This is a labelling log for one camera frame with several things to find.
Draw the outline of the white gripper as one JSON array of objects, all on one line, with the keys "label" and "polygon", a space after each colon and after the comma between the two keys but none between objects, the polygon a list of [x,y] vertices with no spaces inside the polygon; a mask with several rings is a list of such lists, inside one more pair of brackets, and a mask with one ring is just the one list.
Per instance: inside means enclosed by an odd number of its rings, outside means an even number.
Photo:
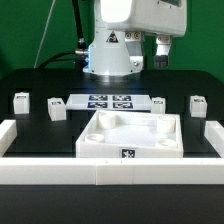
[{"label": "white gripper", "polygon": [[[183,36],[187,27],[187,0],[100,0],[101,16],[106,28],[118,31],[142,31],[164,34],[156,37],[154,67],[168,67],[172,46],[170,36]],[[144,67],[142,33],[126,32],[125,43],[131,70]]]}]

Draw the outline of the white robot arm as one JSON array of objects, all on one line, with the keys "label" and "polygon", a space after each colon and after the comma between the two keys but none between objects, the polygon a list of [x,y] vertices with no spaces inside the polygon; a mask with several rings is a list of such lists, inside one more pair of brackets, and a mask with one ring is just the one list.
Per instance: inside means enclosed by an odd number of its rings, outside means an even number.
[{"label": "white robot arm", "polygon": [[187,0],[94,0],[94,40],[87,50],[87,74],[126,76],[144,68],[142,42],[156,38],[154,66],[168,66],[174,37],[187,28]]}]

